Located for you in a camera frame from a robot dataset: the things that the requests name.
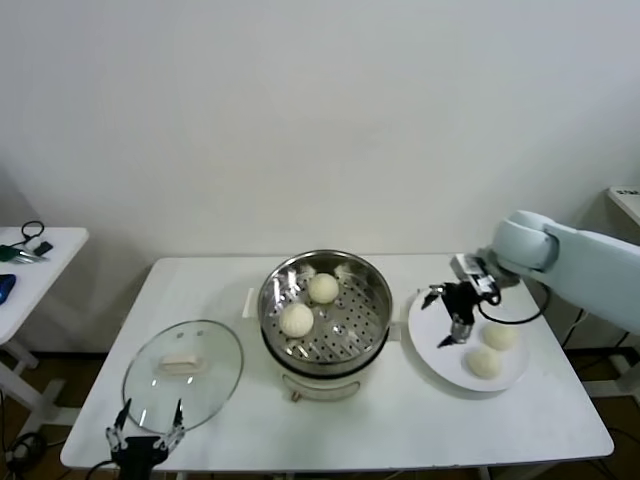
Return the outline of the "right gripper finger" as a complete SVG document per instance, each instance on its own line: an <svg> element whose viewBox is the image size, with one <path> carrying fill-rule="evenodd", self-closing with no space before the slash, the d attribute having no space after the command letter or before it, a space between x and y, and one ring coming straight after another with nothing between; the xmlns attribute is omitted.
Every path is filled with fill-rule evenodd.
<svg viewBox="0 0 640 480"><path fill-rule="evenodd" d="M472 324L453 322L449 334L438 344L438 347L466 344L471 336L472 329Z"/></svg>
<svg viewBox="0 0 640 480"><path fill-rule="evenodd" d="M445 293L446 285L444 283L430 285L427 289L427 293L423 298L421 308L428 308L434 301L443 296Z"/></svg>

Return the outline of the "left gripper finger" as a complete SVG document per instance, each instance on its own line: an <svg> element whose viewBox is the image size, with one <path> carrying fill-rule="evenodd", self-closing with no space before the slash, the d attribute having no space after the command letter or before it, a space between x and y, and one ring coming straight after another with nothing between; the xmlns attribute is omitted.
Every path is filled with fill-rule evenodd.
<svg viewBox="0 0 640 480"><path fill-rule="evenodd" d="M185 436L183 424L182 400L179 399L176 405L171 428L159 437L153 444L157 450L174 450Z"/></svg>
<svg viewBox="0 0 640 480"><path fill-rule="evenodd" d="M131 398L126 400L126 402L124 403L124 407L117 414L113 425L108 426L105 430L106 440L108 442L111 453L124 451L128 448L128 441L124 436L123 428L128 419L131 402Z"/></svg>

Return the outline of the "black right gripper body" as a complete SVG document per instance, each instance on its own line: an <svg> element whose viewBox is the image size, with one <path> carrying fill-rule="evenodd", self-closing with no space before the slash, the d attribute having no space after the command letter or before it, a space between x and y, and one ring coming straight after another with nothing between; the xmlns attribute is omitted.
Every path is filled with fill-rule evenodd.
<svg viewBox="0 0 640 480"><path fill-rule="evenodd" d="M445 283L442 299L451 319L464 325L475 323L474 308L483 301L469 282Z"/></svg>

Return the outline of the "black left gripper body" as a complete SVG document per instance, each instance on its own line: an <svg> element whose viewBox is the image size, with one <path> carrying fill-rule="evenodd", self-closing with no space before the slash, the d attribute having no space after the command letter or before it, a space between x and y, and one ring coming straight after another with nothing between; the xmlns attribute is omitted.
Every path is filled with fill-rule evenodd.
<svg viewBox="0 0 640 480"><path fill-rule="evenodd" d="M125 439L111 448L111 460L118 467L119 480L148 480L155 466L169 456L160 436L138 436Z"/></svg>

